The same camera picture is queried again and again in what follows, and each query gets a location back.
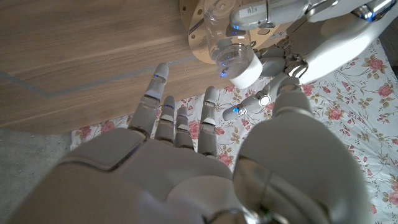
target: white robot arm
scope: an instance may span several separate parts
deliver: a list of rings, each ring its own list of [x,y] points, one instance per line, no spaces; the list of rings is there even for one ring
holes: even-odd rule
[[[298,78],[280,82],[273,118],[249,133],[232,173],[215,159],[212,86],[198,153],[185,108],[174,126],[171,96],[155,139],[149,137],[168,72],[165,64],[157,67],[128,129],[62,158],[9,223],[371,223],[357,163],[314,119]]]
[[[364,51],[398,16],[396,0],[263,0],[235,9],[230,20],[236,29],[249,30],[294,22],[287,38],[256,51],[262,76],[280,73],[303,84],[319,79]],[[225,120],[258,112],[275,100],[280,79],[223,113]]]

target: robot finger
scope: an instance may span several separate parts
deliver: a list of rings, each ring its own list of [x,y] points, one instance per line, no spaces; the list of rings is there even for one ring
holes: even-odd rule
[[[210,86],[207,88],[205,99],[203,100],[198,137],[198,153],[205,156],[216,157],[217,155],[216,103],[217,90],[215,87]]]
[[[183,147],[194,150],[191,133],[189,132],[187,114],[187,109],[184,107],[181,107],[177,111],[177,120],[175,122],[176,132],[174,147]]]
[[[256,95],[251,95],[244,99],[240,104],[232,106],[223,112],[223,118],[225,121],[236,119],[239,116],[243,116],[246,113],[258,112],[263,108],[260,105],[259,98]]]
[[[155,139],[171,146],[174,144],[174,97],[172,96],[164,100]]]
[[[168,76],[169,67],[164,63],[159,64],[150,80],[147,91],[132,116],[129,129],[138,131],[149,138]]]

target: bottle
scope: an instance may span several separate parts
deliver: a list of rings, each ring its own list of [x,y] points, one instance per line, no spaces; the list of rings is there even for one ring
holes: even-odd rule
[[[217,64],[220,77],[227,77],[238,88],[253,84],[262,66],[250,47],[250,33],[229,23],[240,0],[205,0],[203,12],[209,55]]]

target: wooden table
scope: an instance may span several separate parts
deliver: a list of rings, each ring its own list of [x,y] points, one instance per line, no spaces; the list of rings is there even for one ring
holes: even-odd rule
[[[155,66],[164,96],[230,85],[188,46],[178,0],[2,0],[0,126],[61,133],[134,112]]]

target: floral bedsheet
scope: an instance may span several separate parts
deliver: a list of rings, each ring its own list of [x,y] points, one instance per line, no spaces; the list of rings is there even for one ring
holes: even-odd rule
[[[273,104],[232,121],[224,121],[222,112],[255,94],[267,82],[267,78],[260,78],[247,89],[229,86],[218,90],[218,159],[231,169],[240,144],[254,125],[271,118]],[[369,210],[375,223],[398,223],[397,86],[397,78],[378,40],[340,69],[303,86],[316,119],[325,123],[357,160],[368,183]],[[195,147],[202,103],[203,95],[176,102],[176,108],[188,109]],[[126,128],[129,120],[130,116],[123,116],[74,130],[71,149],[110,129]]]

